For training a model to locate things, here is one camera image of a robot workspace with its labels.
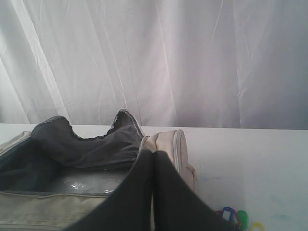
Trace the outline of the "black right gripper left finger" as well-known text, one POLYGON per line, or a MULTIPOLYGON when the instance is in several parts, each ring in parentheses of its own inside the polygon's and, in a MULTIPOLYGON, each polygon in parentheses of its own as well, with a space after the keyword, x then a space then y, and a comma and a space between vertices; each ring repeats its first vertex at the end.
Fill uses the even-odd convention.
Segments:
POLYGON ((67 231, 150 231, 154 155, 139 153, 122 183, 67 231))

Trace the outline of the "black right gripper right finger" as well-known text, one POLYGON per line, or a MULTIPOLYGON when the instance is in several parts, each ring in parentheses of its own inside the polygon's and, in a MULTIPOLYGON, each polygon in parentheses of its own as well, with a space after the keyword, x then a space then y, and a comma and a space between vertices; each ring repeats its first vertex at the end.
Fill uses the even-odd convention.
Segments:
POLYGON ((166 152, 154 153, 154 223, 157 231, 236 231, 184 182, 166 152))

